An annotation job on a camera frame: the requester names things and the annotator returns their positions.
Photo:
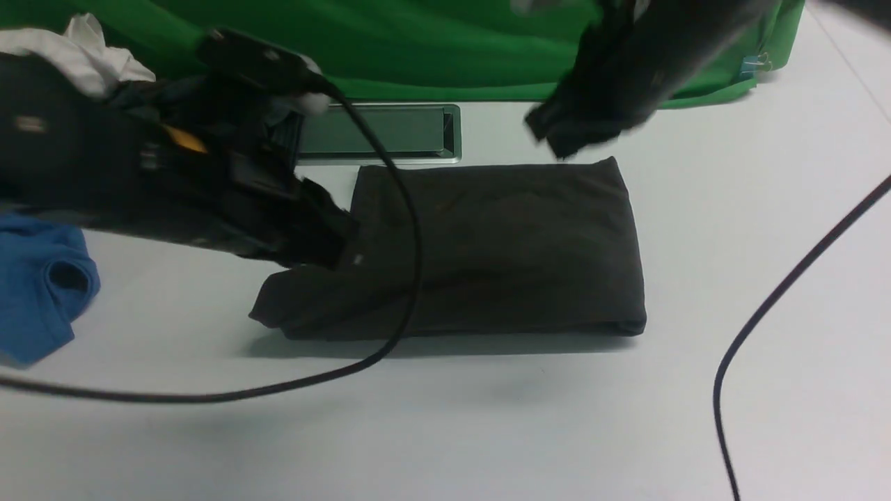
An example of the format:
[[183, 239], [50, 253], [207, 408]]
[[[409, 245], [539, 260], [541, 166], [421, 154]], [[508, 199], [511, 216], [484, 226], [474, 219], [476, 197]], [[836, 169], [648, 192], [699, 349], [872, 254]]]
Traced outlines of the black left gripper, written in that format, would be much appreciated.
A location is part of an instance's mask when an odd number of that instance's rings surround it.
[[245, 83], [143, 83], [139, 115], [170, 136], [143, 152], [147, 240], [283, 267], [337, 269], [358, 223], [294, 174], [295, 111]]

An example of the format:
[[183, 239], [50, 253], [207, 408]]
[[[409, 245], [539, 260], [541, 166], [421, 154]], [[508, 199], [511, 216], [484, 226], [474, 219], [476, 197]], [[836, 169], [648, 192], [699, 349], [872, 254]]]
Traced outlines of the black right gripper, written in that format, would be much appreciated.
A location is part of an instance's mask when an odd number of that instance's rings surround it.
[[526, 114], [535, 142], [558, 159], [603, 145], [643, 124], [669, 94], [662, 22], [668, 1], [595, 1], [601, 19], [583, 29], [575, 61]]

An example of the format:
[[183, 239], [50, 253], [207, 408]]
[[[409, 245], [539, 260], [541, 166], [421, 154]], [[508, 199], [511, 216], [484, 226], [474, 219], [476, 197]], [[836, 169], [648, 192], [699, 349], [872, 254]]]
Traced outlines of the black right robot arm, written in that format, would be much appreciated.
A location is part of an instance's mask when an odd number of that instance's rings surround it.
[[802, 1], [595, 1], [575, 61], [553, 92], [526, 114], [537, 142], [558, 158], [642, 126], [700, 70], [747, 32], [745, 79], [783, 61]]

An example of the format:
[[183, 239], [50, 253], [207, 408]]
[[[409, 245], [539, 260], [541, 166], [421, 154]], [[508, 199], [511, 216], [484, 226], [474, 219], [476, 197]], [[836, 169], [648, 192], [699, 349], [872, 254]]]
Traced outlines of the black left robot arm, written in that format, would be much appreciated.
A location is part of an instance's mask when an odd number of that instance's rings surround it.
[[139, 116], [38, 55], [4, 54], [2, 209], [283, 267], [356, 259], [356, 220], [260, 136], [269, 95], [211, 77], [184, 105]]

